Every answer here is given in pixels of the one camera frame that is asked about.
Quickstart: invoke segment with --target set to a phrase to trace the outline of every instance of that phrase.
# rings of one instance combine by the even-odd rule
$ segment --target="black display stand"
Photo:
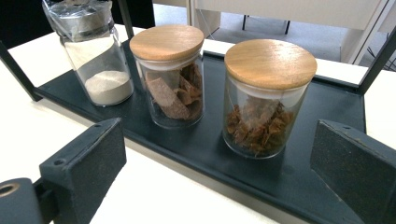
[[[232,152],[221,136],[225,67],[221,57],[204,56],[205,114],[195,125],[166,130],[150,118],[134,58],[124,43],[134,94],[109,107],[90,103],[73,71],[35,89],[86,119],[122,118],[127,138],[165,157],[308,221],[361,223],[361,219],[310,168],[319,119],[365,131],[363,96],[313,80],[285,150],[272,159],[250,160]]]

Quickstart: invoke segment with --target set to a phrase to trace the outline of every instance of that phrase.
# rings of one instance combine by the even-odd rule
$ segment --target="dried flake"
[[[147,72],[152,102],[171,119],[197,119],[202,114],[202,75],[195,63],[178,70]]]
[[[249,97],[244,107],[233,106],[226,118],[227,132],[234,142],[256,156],[276,151],[292,123],[292,112],[284,111],[278,100]]]

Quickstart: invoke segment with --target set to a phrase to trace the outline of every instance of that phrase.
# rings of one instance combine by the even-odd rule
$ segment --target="bamboo lid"
[[[315,57],[305,49],[272,39],[238,43],[227,51],[224,62],[236,80],[270,90],[301,87],[318,67]]]
[[[189,25],[163,25],[135,35],[129,46],[140,59],[171,61],[187,57],[204,44],[201,30]]]

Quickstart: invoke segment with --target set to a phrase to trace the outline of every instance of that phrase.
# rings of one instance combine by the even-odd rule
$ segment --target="white powder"
[[[114,105],[129,97],[134,91],[125,72],[104,71],[85,82],[91,100],[97,105]]]

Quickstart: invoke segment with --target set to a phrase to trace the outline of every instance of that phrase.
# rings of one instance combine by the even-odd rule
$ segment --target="glass canister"
[[[94,105],[116,105],[134,91],[130,71],[111,16],[111,1],[43,0],[70,63]]]
[[[188,25],[163,25],[130,42],[152,120],[167,129],[196,123],[204,113],[204,34]]]
[[[225,142],[246,158],[274,157],[285,147],[317,71],[315,57],[288,42],[254,39],[231,47],[224,62]]]

